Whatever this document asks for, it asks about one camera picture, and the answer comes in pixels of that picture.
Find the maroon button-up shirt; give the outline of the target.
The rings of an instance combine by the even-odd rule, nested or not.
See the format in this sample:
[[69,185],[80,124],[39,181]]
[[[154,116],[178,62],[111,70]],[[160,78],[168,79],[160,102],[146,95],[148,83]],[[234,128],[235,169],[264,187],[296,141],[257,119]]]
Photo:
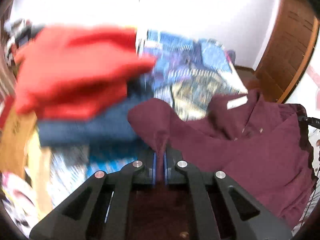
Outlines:
[[205,172],[223,171],[274,215],[294,228],[317,177],[313,147],[299,104],[267,102],[257,90],[244,95],[216,95],[208,115],[183,121],[164,101],[150,99],[128,113],[133,130],[157,154],[158,180],[164,177],[167,145]]

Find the navy folded garment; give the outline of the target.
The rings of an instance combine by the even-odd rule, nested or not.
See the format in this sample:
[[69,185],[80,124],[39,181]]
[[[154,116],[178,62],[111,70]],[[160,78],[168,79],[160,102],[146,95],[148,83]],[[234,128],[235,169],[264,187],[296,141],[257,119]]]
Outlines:
[[152,98],[153,91],[143,79],[130,81],[128,89],[127,98],[89,120],[38,121],[40,145],[61,147],[135,141],[138,135],[127,120],[128,112]]

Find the brown wooden door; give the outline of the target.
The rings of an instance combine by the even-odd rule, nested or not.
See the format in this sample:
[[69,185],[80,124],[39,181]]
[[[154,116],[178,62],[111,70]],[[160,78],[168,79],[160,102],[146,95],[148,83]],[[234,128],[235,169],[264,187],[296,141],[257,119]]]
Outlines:
[[284,102],[313,54],[319,21],[305,0],[281,0],[267,48],[255,75],[265,100]]

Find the blue patchwork bedspread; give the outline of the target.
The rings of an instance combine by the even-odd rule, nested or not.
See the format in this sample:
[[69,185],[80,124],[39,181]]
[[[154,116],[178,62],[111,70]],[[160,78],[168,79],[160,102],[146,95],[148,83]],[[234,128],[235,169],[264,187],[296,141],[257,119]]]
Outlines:
[[[152,87],[153,98],[167,102],[184,121],[205,117],[208,103],[215,94],[245,91],[233,70],[235,52],[225,50],[217,40],[193,40],[148,30],[138,51],[157,60],[153,70],[139,79]],[[136,153],[145,147],[139,137],[132,142],[50,147],[48,191],[52,205],[58,206],[94,172],[119,171],[134,161]]]

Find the wooden lap desk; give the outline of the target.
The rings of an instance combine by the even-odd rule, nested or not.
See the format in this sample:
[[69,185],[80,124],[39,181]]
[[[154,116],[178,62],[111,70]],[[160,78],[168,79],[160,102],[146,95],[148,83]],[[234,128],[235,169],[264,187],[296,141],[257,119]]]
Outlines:
[[14,97],[7,96],[1,111],[1,172],[11,172],[22,179],[30,177],[35,191],[39,219],[52,211],[49,196],[50,159],[49,148],[41,148],[36,128],[35,113],[18,115]]

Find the red folded garment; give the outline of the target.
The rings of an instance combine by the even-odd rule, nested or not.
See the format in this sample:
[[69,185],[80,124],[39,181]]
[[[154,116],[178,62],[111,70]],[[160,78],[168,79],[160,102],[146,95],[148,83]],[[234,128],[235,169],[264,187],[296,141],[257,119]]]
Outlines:
[[136,53],[136,30],[49,26],[16,51],[15,110],[39,119],[86,120],[127,97],[155,66]]

